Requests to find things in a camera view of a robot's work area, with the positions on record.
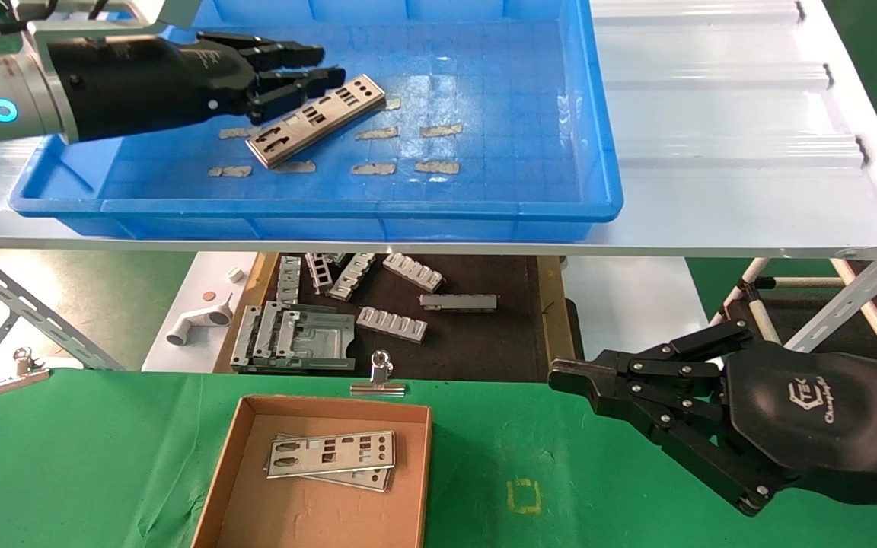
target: green cloth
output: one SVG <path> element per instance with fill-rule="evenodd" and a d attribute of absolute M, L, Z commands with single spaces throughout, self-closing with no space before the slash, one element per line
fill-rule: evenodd
<path fill-rule="evenodd" d="M 187 547 L 240 396 L 343 397 L 349 382 L 56 371 L 3 394 L 0 548 Z M 543 384 L 411 381 L 403 401 L 435 410 L 431 548 L 877 548 L 877 508 L 790 490 L 742 517 Z"/>

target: white shelf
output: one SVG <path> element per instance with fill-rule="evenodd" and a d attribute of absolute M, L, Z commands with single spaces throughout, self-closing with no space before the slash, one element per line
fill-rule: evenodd
<path fill-rule="evenodd" d="M 27 140 L 0 146 L 0 247 L 877 259 L 877 117 L 821 0 L 592 11 L 624 209 L 580 243 L 84 238 L 10 210 Z"/>

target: metal bracket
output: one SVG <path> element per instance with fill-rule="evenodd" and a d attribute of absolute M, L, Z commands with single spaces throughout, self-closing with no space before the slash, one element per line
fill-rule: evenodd
<path fill-rule="evenodd" d="M 845 288 L 838 292 L 838 295 L 835 295 L 810 322 L 805 323 L 799 332 L 790 337 L 784 348 L 798 352 L 813 351 L 875 295 L 877 295 L 877 260 L 857 275 L 855 281 L 845 285 Z"/>
<path fill-rule="evenodd" d="M 101 350 L 100 346 L 93 344 L 76 327 L 63 320 L 62 316 L 35 298 L 2 270 L 0 270 L 0 301 L 22 319 L 32 323 L 36 329 L 41 330 L 53 343 L 69 352 L 70 356 L 80 361 L 84 367 L 93 370 L 124 370 L 122 365 Z"/>

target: brown cardboard box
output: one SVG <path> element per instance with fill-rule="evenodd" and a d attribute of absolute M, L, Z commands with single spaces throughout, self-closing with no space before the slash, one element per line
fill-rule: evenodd
<path fill-rule="evenodd" d="M 394 430 L 387 492 L 306 478 L 266 479 L 277 433 L 326 436 Z M 192 548 L 363 548 L 422 545 L 432 443 L 427 406 L 246 396 L 222 445 Z"/>

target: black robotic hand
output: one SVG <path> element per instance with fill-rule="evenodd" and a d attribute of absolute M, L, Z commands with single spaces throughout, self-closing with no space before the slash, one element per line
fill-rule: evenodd
<path fill-rule="evenodd" d="M 748 516 L 791 486 L 877 505 L 877 361 L 786 350 L 741 323 L 640 354 L 558 358 L 550 387 L 629 422 Z M 721 356 L 723 371 L 704 363 Z"/>
<path fill-rule="evenodd" d="M 77 140 L 153 132 L 220 114 L 264 124 L 344 84 L 343 68 L 320 65 L 324 49 L 258 36 L 199 32 L 192 44 L 158 36 L 82 38 L 49 45 L 76 121 Z"/>

